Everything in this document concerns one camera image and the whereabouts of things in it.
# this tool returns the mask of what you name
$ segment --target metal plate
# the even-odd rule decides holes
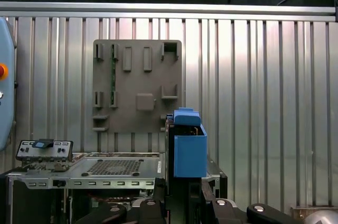
[[[132,175],[139,171],[141,164],[140,160],[102,160],[87,172],[92,175]]]

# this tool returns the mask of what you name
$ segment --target wall-mounted holder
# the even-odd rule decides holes
[[[181,54],[180,41],[94,41],[93,129],[162,132],[182,105]]]

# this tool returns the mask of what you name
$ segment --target metal frame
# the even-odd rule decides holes
[[[74,140],[75,151],[164,152],[162,134],[97,139],[82,104],[92,98],[94,40],[171,39],[183,44],[183,103],[201,112],[209,154],[229,177],[228,198],[287,213],[292,205],[337,205],[334,14],[333,7],[0,3],[15,27],[19,84],[17,127],[0,170],[15,165],[19,140],[46,135]]]
[[[190,18],[335,21],[334,7],[1,2],[6,17]]]

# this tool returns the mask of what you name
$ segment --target rectangular tab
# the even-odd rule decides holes
[[[94,107],[95,108],[102,108],[102,101],[103,101],[103,92],[94,92]]]
[[[102,43],[97,43],[95,45],[95,59],[97,60],[104,59],[104,45]]]
[[[118,60],[118,44],[111,46],[111,57],[112,59]]]
[[[130,72],[132,70],[132,48],[125,47],[125,52],[123,56],[123,70]]]
[[[144,47],[143,49],[143,70],[151,72],[152,70],[152,48]]]

